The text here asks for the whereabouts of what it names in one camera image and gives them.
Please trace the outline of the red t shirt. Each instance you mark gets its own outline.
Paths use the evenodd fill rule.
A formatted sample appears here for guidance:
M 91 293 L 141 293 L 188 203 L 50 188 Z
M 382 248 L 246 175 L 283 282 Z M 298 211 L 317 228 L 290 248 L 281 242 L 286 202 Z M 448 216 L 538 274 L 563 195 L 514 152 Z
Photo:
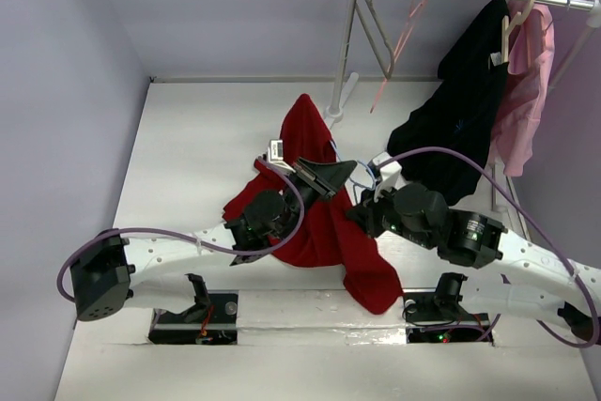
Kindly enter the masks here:
M 311 162 L 336 161 L 331 132 L 313 101 L 302 94 L 282 123 L 284 159 L 302 157 Z M 374 315 L 381 315 L 403 295 L 394 267 L 378 252 L 377 243 L 347 218 L 351 200 L 345 189 L 332 200 L 308 209 L 300 230 L 273 253 L 278 260 L 298 268 L 342 265 L 343 284 L 351 297 Z

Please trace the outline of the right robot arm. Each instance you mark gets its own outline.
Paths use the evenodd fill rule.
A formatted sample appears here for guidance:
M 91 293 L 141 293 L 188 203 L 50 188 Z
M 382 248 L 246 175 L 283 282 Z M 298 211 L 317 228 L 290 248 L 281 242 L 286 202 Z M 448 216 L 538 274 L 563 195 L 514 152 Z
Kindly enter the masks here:
M 585 345 L 600 342 L 600 271 L 522 238 L 480 213 L 449 208 L 440 193 L 417 183 L 362 194 L 347 217 L 370 238 L 391 232 L 463 268 L 499 274 L 505 285 L 484 287 L 464 274 L 446 273 L 432 296 L 434 311 L 453 318 L 467 301 L 495 314 L 524 316 L 569 330 Z

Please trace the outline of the blue wire hanger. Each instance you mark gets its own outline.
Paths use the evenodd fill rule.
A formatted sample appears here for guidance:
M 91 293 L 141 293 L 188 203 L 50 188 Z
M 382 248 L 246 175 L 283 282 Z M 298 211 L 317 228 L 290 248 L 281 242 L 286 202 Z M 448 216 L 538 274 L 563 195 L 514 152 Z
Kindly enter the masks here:
M 369 165 L 360 160 L 356 160 L 355 163 L 356 168 L 347 183 L 350 186 L 354 205 L 359 203 L 364 190 L 374 190 L 377 185 L 376 177 Z

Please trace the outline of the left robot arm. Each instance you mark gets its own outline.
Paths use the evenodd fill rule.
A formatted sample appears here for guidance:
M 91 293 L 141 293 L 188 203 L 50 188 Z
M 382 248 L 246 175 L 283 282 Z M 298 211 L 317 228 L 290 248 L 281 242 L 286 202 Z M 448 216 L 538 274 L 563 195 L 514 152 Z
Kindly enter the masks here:
M 219 253 L 239 265 L 279 251 L 298 234 L 311 207 L 341 192 L 357 166 L 306 159 L 258 163 L 285 186 L 261 191 L 233 220 L 188 234 L 110 229 L 76 251 L 61 271 L 70 275 L 77 319 L 105 319 L 124 307 L 163 309 L 187 322 L 202 318 L 210 301 L 199 268 L 217 263 Z

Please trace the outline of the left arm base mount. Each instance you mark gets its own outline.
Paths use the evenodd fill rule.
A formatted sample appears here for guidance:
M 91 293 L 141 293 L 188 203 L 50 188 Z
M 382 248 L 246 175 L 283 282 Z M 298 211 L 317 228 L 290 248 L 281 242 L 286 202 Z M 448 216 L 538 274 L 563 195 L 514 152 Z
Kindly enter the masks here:
M 208 291 L 200 275 L 188 274 L 193 304 L 182 313 L 155 309 L 148 332 L 154 345 L 229 346 L 238 343 L 237 291 Z

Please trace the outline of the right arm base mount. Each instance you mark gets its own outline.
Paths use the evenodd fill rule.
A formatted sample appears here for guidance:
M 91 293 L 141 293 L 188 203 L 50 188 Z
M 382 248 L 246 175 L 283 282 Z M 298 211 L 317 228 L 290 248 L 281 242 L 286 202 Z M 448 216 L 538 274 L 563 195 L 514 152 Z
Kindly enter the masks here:
M 489 315 L 470 313 L 461 304 L 467 281 L 464 274 L 446 272 L 435 288 L 405 295 L 402 318 L 409 344 L 494 343 Z

